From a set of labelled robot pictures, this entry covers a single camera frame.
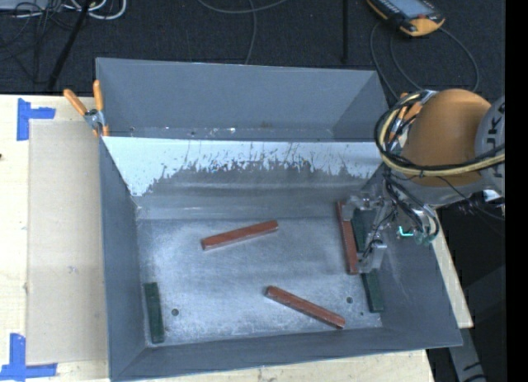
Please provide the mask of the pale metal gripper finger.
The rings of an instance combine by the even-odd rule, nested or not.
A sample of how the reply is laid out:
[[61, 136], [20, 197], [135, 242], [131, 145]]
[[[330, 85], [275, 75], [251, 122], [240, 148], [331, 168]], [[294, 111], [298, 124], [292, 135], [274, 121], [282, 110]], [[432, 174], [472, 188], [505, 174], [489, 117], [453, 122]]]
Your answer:
[[379, 196], [368, 196], [365, 194], [349, 196], [344, 203], [344, 220], [351, 220], [357, 210], [377, 214], [381, 209], [382, 203], [383, 200]]
[[371, 242], [359, 253], [358, 272], [370, 273], [378, 270], [387, 251], [387, 244], [384, 242]]

